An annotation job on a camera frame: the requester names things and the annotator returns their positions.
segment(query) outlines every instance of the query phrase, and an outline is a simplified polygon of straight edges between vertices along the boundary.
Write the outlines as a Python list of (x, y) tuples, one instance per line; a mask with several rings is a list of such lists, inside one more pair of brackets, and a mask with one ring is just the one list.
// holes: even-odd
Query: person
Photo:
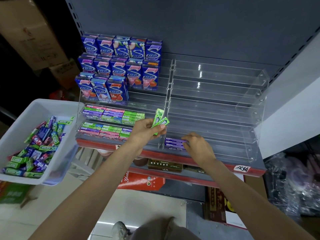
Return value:
[[(148, 141), (166, 133), (164, 125), (151, 128), (152, 122), (136, 121), (128, 140), (46, 218), (29, 240), (86, 240), (134, 158)], [(188, 141), (184, 143), (186, 151), (217, 182), (255, 240), (314, 240), (217, 160), (201, 136), (192, 132), (182, 139)], [(132, 235), (120, 222), (112, 230), (114, 239), (198, 239), (186, 228), (176, 226), (173, 219), (146, 224)]]

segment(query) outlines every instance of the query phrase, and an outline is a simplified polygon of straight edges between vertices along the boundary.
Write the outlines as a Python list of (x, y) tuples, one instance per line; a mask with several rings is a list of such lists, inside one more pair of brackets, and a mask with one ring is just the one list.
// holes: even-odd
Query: hand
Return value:
[(137, 155), (140, 155), (142, 152), (142, 148), (150, 141), (155, 138), (158, 138), (160, 135), (164, 135), (166, 133), (165, 125), (157, 125), (151, 128), (153, 123), (153, 119), (147, 118), (144, 120), (138, 120), (135, 122), (130, 137), (127, 142), (134, 145), (135, 149), (137, 149)]
[(191, 132), (181, 139), (189, 142), (189, 145), (183, 143), (183, 146), (200, 167), (203, 167), (206, 162), (216, 160), (212, 147), (202, 136)]

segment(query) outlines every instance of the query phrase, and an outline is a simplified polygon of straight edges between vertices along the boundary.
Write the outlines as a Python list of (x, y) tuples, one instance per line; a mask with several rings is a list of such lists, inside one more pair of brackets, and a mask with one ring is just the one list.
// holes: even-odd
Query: person's left hand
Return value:
[(164, 135), (166, 133), (165, 125), (157, 125), (152, 127), (153, 119), (147, 118), (143, 120), (138, 120), (135, 122), (130, 137), (127, 142), (134, 145), (137, 150), (137, 155), (140, 155), (142, 152), (142, 148), (150, 141), (155, 138), (158, 138), (160, 135)]

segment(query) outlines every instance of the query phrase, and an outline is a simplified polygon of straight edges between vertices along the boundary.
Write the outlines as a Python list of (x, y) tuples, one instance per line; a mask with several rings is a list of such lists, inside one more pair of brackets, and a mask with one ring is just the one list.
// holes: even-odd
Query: gray back panel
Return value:
[(67, 0), (81, 31), (163, 40), (163, 52), (285, 65), (320, 0)]

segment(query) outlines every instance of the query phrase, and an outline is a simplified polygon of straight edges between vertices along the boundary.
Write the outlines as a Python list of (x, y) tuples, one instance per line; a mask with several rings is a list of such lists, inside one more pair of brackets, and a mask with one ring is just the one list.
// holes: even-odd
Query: forearm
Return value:
[(255, 240), (314, 239), (218, 160), (207, 160), (202, 168), (217, 182)]
[(134, 145), (123, 144), (50, 214), (29, 240), (86, 240), (135, 154)]

